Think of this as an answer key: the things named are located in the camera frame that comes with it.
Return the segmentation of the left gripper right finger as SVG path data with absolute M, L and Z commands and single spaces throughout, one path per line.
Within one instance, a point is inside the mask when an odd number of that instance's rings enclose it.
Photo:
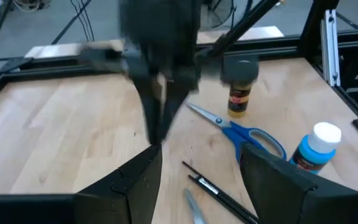
M 300 224 L 306 194 L 317 188 L 315 183 L 251 143 L 241 144 L 240 170 L 261 224 Z

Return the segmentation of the ochre paint bottle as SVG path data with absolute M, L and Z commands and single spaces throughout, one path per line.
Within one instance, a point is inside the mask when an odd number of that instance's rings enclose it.
M 252 82 L 246 85 L 239 83 L 231 84 L 227 104 L 227 114 L 230 117 L 241 118 L 245 115 L 252 85 Z

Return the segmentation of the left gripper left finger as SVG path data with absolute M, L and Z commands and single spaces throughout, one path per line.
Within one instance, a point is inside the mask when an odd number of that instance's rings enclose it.
M 77 193 L 74 224 L 151 224 L 162 172 L 161 145 Z

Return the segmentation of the silver aluminium bracket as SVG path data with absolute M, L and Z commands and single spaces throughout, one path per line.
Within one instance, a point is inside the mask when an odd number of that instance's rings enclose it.
M 329 86 L 341 86 L 335 9 L 324 12 L 320 31 L 323 78 Z

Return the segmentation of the blue paint bottle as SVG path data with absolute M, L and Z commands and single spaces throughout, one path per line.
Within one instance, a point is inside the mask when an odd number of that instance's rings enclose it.
M 329 122 L 319 122 L 305 135 L 289 159 L 289 163 L 300 169 L 318 174 L 336 155 L 342 131 Z

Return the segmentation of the blue-handled scissors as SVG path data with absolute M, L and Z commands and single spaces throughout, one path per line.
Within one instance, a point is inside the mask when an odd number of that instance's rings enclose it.
M 263 139 L 268 145 L 271 145 L 273 149 L 278 153 L 278 157 L 281 159 L 287 159 L 287 153 L 284 150 L 283 146 L 269 133 L 259 128 L 247 128 L 243 127 L 240 124 L 237 124 L 233 121 L 227 121 L 222 119 L 222 117 L 210 113 L 199 106 L 194 105 L 193 103 L 186 102 L 186 106 L 193 110 L 195 113 L 198 113 L 204 119 L 213 123 L 215 126 L 219 127 L 221 131 L 230 139 L 235 148 L 236 160 L 240 162 L 241 160 L 241 143 L 249 142 L 257 149 L 261 149 L 265 152 L 269 152 L 267 148 L 261 143 L 260 139 Z

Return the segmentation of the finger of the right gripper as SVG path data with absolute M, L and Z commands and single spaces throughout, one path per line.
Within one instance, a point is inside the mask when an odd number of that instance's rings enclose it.
M 162 109 L 162 86 L 158 82 L 158 76 L 153 75 L 138 78 L 137 92 L 142 103 L 149 143 L 151 145 L 159 145 L 162 141 L 159 133 Z
M 176 113 L 192 89 L 193 85 L 190 82 L 181 82 L 179 80 L 167 82 L 165 103 L 160 123 L 161 141 L 165 140 Z

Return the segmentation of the yellow-handled scissors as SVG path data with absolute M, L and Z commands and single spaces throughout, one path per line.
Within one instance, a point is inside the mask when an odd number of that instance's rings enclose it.
M 194 224 L 208 224 L 205 217 L 203 216 L 203 213 L 196 203 L 196 200 L 194 199 L 192 193 L 189 189 L 183 190 L 186 201 L 188 202 L 189 208 L 191 210 L 191 214 L 193 217 L 193 223 Z

